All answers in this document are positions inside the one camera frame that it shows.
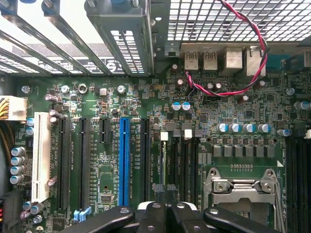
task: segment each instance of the red and black wire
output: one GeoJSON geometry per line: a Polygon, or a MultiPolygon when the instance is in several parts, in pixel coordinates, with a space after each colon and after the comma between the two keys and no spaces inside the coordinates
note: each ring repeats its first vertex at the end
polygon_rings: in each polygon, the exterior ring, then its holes
{"type": "Polygon", "coordinates": [[[235,10],[233,8],[232,5],[230,5],[228,2],[224,1],[224,0],[219,0],[221,2],[221,4],[223,5],[224,8],[226,8],[227,10],[229,10],[230,12],[234,13],[235,16],[237,18],[239,18],[240,20],[247,22],[249,24],[249,26],[253,29],[253,31],[256,33],[256,35],[259,38],[259,45],[260,45],[260,49],[263,51],[263,55],[262,55],[262,59],[260,61],[260,66],[259,69],[257,70],[257,72],[255,73],[252,81],[250,82],[249,85],[237,90],[237,91],[229,91],[229,92],[221,92],[221,93],[215,93],[211,90],[205,90],[201,85],[195,84],[191,75],[189,74],[188,71],[186,71],[186,77],[187,77],[187,81],[188,81],[188,85],[190,88],[192,88],[191,93],[194,90],[198,90],[199,92],[202,91],[205,94],[209,95],[209,96],[214,96],[214,97],[227,97],[227,96],[234,96],[234,95],[240,95],[243,94],[244,92],[246,92],[252,85],[254,85],[261,74],[262,69],[264,68],[265,64],[267,63],[267,53],[268,53],[268,47],[267,47],[267,42],[265,41],[265,39],[262,37],[260,30],[258,28],[258,26],[252,22],[246,15],[244,15],[241,12],[238,12],[237,10],[235,10]]]}

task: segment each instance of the green circuit board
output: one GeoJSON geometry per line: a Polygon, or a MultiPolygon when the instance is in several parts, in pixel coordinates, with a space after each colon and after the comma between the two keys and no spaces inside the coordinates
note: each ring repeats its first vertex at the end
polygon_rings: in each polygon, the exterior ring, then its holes
{"type": "MultiPolygon", "coordinates": [[[[232,77],[218,77],[215,74],[194,75],[194,80],[201,84],[221,83],[222,91],[232,88],[239,88],[244,83],[235,85],[232,77]]],[[[72,224],[74,211],[77,209],[77,185],[79,171],[77,169],[76,154],[79,150],[78,140],[78,119],[83,117],[90,121],[90,176],[89,176],[89,205],[92,208],[90,217],[108,210],[118,205],[119,188],[119,145],[120,145],[120,119],[130,118],[130,206],[137,208],[141,201],[140,173],[141,154],[141,120],[150,120],[150,177],[149,196],[147,200],[155,200],[155,184],[161,182],[161,132],[168,132],[169,140],[166,142],[166,165],[164,184],[171,184],[171,153],[173,151],[173,130],[182,132],[186,129],[200,130],[202,137],[199,138],[197,151],[197,173],[195,174],[195,185],[197,196],[195,201],[200,211],[203,205],[203,178],[204,172],[215,167],[221,173],[222,178],[235,179],[259,179],[266,169],[273,169],[277,173],[280,183],[282,201],[286,200],[286,179],[285,179],[285,138],[277,135],[278,129],[291,129],[293,123],[306,122],[309,119],[307,111],[297,111],[293,105],[296,101],[303,101],[309,96],[310,90],[304,83],[310,83],[308,73],[300,75],[288,75],[284,71],[268,72],[265,78],[266,87],[260,90],[250,89],[249,101],[238,104],[237,97],[223,99],[210,99],[205,95],[190,96],[187,86],[176,88],[176,81],[185,77],[181,73],[170,74],[169,72],[155,78],[31,78],[21,79],[18,83],[17,96],[27,98],[27,117],[34,117],[34,112],[48,112],[55,109],[55,104],[45,100],[46,94],[51,94],[61,98],[63,109],[61,113],[71,119],[71,144],[70,144],[70,182],[69,182],[69,206],[66,210],[58,210],[56,206],[56,188],[50,189],[50,198],[44,201],[44,220],[40,224],[33,224],[32,217],[23,222],[23,232],[35,233],[58,232],[72,224]],[[88,90],[85,94],[77,93],[78,85],[84,83],[88,90]],[[31,92],[25,94],[21,91],[22,86],[29,86],[31,92]],[[67,85],[70,92],[62,94],[60,88],[67,85]],[[117,92],[118,86],[123,85],[126,89],[124,94],[117,92]],[[286,89],[295,88],[295,95],[288,96],[286,89]],[[97,88],[106,88],[107,95],[100,96],[96,93],[97,88]],[[174,102],[189,102],[189,111],[173,111],[171,105],[174,102]],[[111,125],[110,144],[99,142],[99,118],[109,117],[111,125]],[[219,123],[269,124],[271,132],[260,133],[220,133],[216,126],[219,123]],[[219,156],[216,149],[223,150],[226,147],[252,147],[253,156],[237,156],[236,150],[228,149],[226,155],[223,152],[219,156]],[[257,150],[258,147],[270,148],[269,155],[264,149],[257,150]]],[[[16,128],[16,145],[25,145],[27,136],[26,127],[22,124],[16,128]]],[[[52,126],[51,140],[51,178],[57,174],[57,126],[52,126]]],[[[178,147],[180,160],[183,152],[182,146],[178,147]]],[[[25,201],[30,200],[31,176],[32,176],[32,155],[27,153],[27,164],[25,176],[27,179],[16,188],[24,190],[25,201]]],[[[179,174],[179,181],[176,181],[178,200],[192,202],[191,189],[186,190],[186,194],[181,194],[182,174],[179,174]]],[[[191,174],[187,174],[188,180],[192,181],[191,174]]],[[[267,225],[273,226],[273,218],[267,216],[267,225]]]]}

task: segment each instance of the blue pcie slot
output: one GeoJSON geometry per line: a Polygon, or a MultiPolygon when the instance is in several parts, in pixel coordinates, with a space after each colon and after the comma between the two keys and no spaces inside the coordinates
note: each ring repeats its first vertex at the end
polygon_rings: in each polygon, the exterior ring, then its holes
{"type": "Polygon", "coordinates": [[[120,119],[120,150],[119,150],[119,203],[129,205],[130,193],[130,118],[120,119]]]}

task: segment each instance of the white pci slot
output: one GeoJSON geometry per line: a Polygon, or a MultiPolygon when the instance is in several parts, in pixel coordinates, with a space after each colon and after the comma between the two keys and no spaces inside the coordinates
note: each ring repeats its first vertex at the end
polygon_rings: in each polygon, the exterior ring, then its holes
{"type": "Polygon", "coordinates": [[[51,156],[51,123],[48,113],[35,113],[33,152],[33,180],[31,202],[43,202],[49,198],[51,156]]]}

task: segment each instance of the motherboard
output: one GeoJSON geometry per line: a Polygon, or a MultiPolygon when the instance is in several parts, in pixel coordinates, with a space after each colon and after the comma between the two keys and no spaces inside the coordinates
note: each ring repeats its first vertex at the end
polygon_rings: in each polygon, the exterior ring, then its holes
{"type": "MultiPolygon", "coordinates": [[[[27,123],[16,126],[15,145],[26,153],[14,187],[23,191],[24,209],[34,210],[22,232],[60,232],[117,205],[161,201],[167,190],[199,211],[219,205],[288,228],[295,191],[288,186],[286,138],[306,131],[311,80],[280,64],[267,67],[264,85],[247,98],[189,90],[179,70],[154,78],[19,80],[27,123]],[[48,160],[38,163],[37,150],[48,160]],[[35,175],[48,176],[48,189],[35,175]]],[[[217,73],[192,78],[221,91],[245,85],[217,73]]]]}

